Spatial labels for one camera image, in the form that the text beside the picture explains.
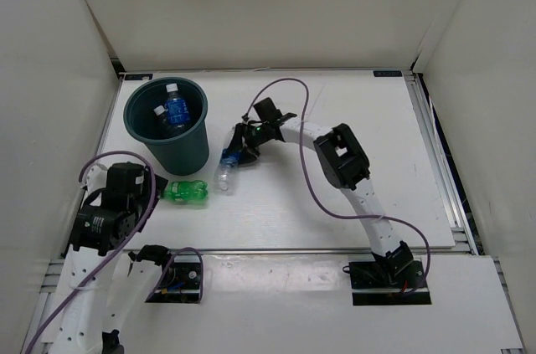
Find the small blue label water bottle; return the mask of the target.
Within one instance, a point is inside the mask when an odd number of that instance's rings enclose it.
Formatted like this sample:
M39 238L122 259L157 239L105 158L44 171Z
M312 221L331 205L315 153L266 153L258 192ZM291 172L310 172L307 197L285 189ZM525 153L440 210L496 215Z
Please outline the small blue label water bottle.
M217 193L233 195L238 185L239 153L228 153L235 128L231 127L224 138L218 166L214 172L214 188Z

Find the green plastic soda bottle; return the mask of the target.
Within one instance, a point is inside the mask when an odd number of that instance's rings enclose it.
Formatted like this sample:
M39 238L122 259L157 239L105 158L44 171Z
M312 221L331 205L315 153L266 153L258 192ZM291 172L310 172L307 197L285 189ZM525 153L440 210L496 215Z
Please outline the green plastic soda bottle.
M170 182L162 198L172 203L203 203L209 195L208 184L202 180Z

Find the clear unlabelled plastic bottle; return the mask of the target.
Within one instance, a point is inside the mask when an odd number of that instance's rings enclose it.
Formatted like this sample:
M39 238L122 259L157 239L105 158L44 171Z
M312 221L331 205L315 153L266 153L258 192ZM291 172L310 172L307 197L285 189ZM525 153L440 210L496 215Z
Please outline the clear unlabelled plastic bottle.
M182 133L179 126L175 126L168 121L167 110L163 105L159 105L153 109L156 116L157 128L163 138L172 138Z

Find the blue label white cap bottle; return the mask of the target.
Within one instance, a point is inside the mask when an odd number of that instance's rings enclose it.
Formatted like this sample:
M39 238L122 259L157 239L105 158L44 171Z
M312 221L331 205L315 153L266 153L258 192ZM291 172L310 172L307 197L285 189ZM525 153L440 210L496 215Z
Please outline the blue label white cap bottle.
M187 101L179 93L177 84L166 85L167 100L167 121L175 129L187 131L191 126L191 116Z

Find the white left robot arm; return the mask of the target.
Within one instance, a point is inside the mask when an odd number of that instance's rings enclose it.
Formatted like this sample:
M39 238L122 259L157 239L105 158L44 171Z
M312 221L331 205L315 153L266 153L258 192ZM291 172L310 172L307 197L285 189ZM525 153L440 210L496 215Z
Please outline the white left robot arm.
M170 285L175 266L160 245L130 255L131 268L111 298L113 274L126 241L140 232L166 180L148 167L123 162L106 170L105 183L88 181L88 196L75 217L66 262L68 295L58 305L61 320L53 353L122 353L122 325L157 287Z

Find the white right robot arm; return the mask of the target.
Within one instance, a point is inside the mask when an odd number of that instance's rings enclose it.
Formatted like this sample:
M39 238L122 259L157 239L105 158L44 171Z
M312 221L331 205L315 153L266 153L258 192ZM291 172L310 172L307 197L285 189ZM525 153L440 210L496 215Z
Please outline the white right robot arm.
M316 153L327 182L343 194L355 212L354 215L333 214L333 217L357 219L362 223L381 284L408 285L413 254L394 229L399 220L384 213L370 179L369 159L350 127L318 126L293 114L276 121L240 122L232 129L221 159L235 160L240 166L250 165L260 156L260 146L268 141L297 144L302 161L306 149Z

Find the dark green ribbed plastic bin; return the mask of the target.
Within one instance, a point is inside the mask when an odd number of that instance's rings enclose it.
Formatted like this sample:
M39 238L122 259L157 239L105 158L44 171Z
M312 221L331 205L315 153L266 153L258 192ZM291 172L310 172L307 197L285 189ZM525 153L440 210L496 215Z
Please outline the dark green ribbed plastic bin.
M164 136L157 125L154 109L165 107L167 86L174 84L184 100L184 114L190 115L190 127L176 136ZM209 142L205 126L208 99L203 89L185 78L154 79L137 88L123 110L123 122L130 136L144 144L169 173L187 176L199 171L209 159Z

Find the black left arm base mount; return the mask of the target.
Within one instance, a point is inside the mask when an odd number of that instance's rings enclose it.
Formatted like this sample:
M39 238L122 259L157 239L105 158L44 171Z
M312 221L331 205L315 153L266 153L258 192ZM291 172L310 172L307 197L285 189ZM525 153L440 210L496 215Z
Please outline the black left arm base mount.
M195 254L179 255L167 270L158 288L146 299L147 303L199 304L204 272Z

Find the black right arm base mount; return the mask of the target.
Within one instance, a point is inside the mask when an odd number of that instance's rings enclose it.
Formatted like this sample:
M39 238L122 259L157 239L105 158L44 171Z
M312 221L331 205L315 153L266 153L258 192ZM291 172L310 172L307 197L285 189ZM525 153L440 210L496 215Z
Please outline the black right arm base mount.
M428 264L414 260L391 277L373 261L353 261L342 267L350 279L353 306L430 305L428 269Z

